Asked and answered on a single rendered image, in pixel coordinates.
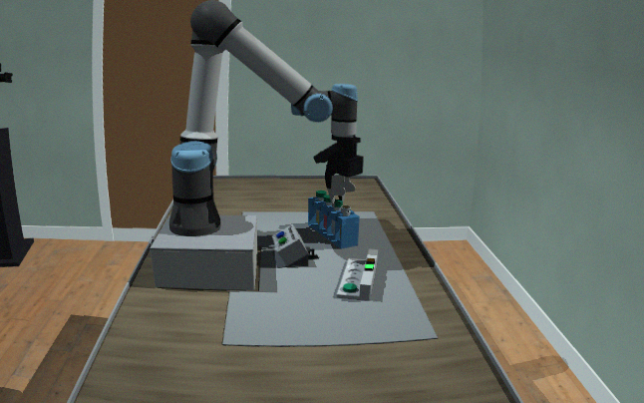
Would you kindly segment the blue four-tube rack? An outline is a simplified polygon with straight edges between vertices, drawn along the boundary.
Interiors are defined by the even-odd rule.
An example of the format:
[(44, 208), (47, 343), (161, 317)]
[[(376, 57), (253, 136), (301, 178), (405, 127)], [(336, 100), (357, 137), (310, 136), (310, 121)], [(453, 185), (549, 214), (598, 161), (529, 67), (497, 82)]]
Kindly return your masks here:
[[(316, 209), (319, 210), (319, 224), (316, 221)], [(324, 214), (327, 215), (327, 230), (324, 227)], [(331, 231), (332, 219), (335, 220), (335, 236)], [(358, 245), (359, 216), (352, 210), (349, 216), (343, 216), (340, 210), (334, 210), (331, 205), (326, 205), (317, 197), (308, 198), (308, 225), (339, 248)]]

